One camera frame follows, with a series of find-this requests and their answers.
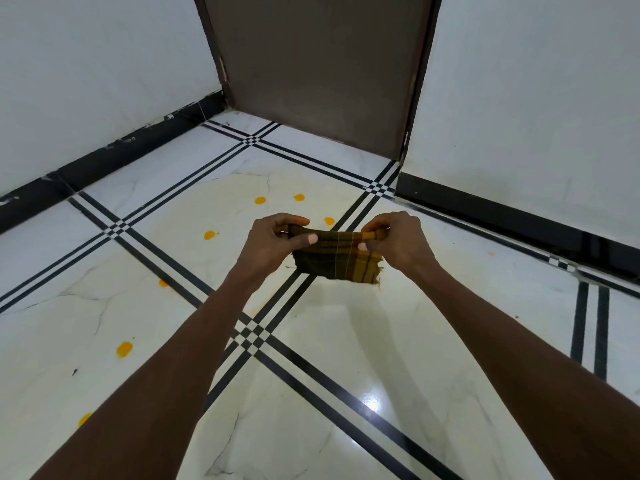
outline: door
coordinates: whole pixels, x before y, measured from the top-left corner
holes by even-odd
[[[394,160],[430,3],[204,0],[234,108]]]

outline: orange paint drop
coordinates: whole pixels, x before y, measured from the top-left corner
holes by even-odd
[[[132,349],[133,349],[133,344],[131,342],[123,342],[116,349],[116,354],[118,355],[118,357],[124,358],[127,355],[129,355],[129,352],[131,352]]]
[[[80,428],[80,426],[82,426],[84,424],[84,422],[86,420],[88,420],[89,416],[91,416],[92,414],[93,414],[93,411],[91,411],[90,413],[87,413],[84,416],[82,416],[82,418],[80,418],[80,421],[78,421],[78,428]]]

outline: right hand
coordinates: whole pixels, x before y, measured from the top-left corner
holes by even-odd
[[[420,219],[402,212],[389,212],[374,217],[362,228],[362,232],[389,229],[383,241],[362,242],[358,247],[382,254],[389,265],[404,273],[409,279],[418,273],[437,271],[440,265],[422,232]]]

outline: plaid cloth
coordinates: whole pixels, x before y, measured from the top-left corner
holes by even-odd
[[[361,251],[361,242],[380,241],[388,231],[379,229],[374,232],[334,232],[289,226],[289,234],[315,233],[318,242],[308,248],[293,251],[296,267],[302,273],[317,274],[330,280],[347,280],[356,283],[379,282],[382,256],[370,251]]]

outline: forearm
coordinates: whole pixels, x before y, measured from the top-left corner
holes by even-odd
[[[557,479],[631,477],[640,408],[441,270],[411,278],[483,369]]]
[[[253,285],[232,272],[35,479],[175,478]]]

